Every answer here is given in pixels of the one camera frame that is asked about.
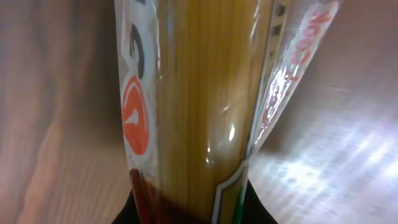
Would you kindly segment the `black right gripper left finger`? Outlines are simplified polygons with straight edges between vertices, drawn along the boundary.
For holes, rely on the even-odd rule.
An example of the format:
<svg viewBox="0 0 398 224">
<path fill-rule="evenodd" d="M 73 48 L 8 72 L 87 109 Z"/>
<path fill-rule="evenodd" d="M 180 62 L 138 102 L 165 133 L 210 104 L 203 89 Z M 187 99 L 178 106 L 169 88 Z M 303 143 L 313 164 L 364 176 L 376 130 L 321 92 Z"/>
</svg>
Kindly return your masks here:
<svg viewBox="0 0 398 224">
<path fill-rule="evenodd" d="M 139 214 L 137 212 L 132 191 L 130 191 L 122 210 L 111 224 L 140 224 Z"/>
</svg>

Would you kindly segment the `orange quick cook spaghetti pack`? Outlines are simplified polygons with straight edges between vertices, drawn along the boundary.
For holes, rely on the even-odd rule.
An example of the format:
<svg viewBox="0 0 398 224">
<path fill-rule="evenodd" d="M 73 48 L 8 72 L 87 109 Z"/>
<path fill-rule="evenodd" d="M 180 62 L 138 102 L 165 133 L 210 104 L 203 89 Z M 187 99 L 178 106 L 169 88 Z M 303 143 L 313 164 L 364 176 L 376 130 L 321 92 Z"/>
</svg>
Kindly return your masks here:
<svg viewBox="0 0 398 224">
<path fill-rule="evenodd" d="M 339 1 L 114 3 L 136 223 L 240 223 L 248 168 Z"/>
</svg>

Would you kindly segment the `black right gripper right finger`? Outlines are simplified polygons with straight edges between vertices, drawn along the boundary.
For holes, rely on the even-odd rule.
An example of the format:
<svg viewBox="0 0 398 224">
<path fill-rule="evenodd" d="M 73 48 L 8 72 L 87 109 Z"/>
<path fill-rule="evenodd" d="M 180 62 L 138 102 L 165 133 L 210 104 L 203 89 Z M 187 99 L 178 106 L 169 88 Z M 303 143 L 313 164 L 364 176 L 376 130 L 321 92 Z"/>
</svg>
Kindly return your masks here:
<svg viewBox="0 0 398 224">
<path fill-rule="evenodd" d="M 278 224 L 261 203 L 250 181 L 246 187 L 241 224 Z"/>
</svg>

